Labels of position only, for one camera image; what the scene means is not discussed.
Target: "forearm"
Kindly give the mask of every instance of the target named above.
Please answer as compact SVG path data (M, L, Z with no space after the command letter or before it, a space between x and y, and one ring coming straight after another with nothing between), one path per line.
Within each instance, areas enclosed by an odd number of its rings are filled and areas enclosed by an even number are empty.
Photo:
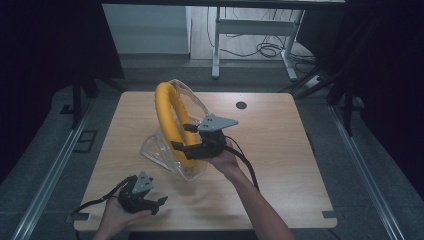
M226 177L234 185L258 239L295 239L283 219L240 169Z

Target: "transparent plastic frame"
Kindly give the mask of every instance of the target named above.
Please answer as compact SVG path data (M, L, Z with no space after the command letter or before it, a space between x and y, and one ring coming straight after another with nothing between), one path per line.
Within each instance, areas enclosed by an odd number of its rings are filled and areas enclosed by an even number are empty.
M169 83L177 90L180 94L181 100L183 101L187 112L189 114L192 124L198 125L203 120L203 118L209 114L208 108L194 95L193 91L184 83L179 80L171 80ZM181 124L178 121L174 113L175 124L180 131L181 136L184 135L182 132ZM200 136L196 134L198 142L200 142ZM163 135L162 129L158 129L144 141L140 153L152 160L153 162L159 164L160 166L168 169L174 175L184 178L187 181L193 181L198 178L202 173L206 171L208 162L204 160L190 160L196 161L194 167L184 167L181 162L176 159L172 153L171 146L166 142L166 139Z

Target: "metal desk leg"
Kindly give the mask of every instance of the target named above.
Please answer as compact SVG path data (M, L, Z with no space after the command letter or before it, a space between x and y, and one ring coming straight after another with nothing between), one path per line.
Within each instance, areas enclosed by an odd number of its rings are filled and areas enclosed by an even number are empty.
M286 66L287 73L289 74L290 80L293 81L293 82L297 81L298 79L297 79L296 72L294 71L294 67L293 67L293 64L291 62L291 59L290 59L290 53L291 53L291 50L293 48L293 43L294 43L294 40L296 39L297 31L299 30L300 21L302 20L302 16L303 16L304 12L305 12L304 10L299 11L299 15L297 16L296 20L293 22L293 28L292 28L292 31L290 33L290 37L289 37L289 40L287 42L286 49L284 49L281 52L281 57L283 58L283 62L284 62L284 65Z
M212 78L219 78L219 22L220 22L220 7L216 7L216 19L215 19L215 47L213 49L212 56Z

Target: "gray floor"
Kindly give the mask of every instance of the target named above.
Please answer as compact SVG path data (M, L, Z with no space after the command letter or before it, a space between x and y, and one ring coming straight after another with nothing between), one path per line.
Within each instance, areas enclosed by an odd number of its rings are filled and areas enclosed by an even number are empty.
M291 84L278 63L224 62L219 80L212 80L208 61L150 61L139 68L126 68L126 80L117 80L130 91L151 91L161 81L179 79L194 91L277 92ZM75 239L72 225L66 222L69 213L79 206L92 169L113 117L120 93L103 82L97 82L100 95L94 99L84 130L95 130L97 136L89 153L72 153L54 191L48 199L31 234L31 239ZM333 229L294 229L298 239L389 239L369 194L325 102L328 89L302 100L296 100L305 130L333 207L338 225ZM55 160L70 132L71 115L62 115L65 104L71 104L71 88L59 91L52 100L52 109L32 144L9 177L0 186L0 239L10 239L49 167ZM423 239L424 203L402 172L370 134L359 117L353 116L354 139L370 168L383 196L390 205L405 239ZM84 149L77 144L75 149ZM151 233L147 239L214 239L207 233L164 235ZM90 239L93 233L82 233ZM127 233L118 239L126 239ZM227 239L234 239L228 233Z

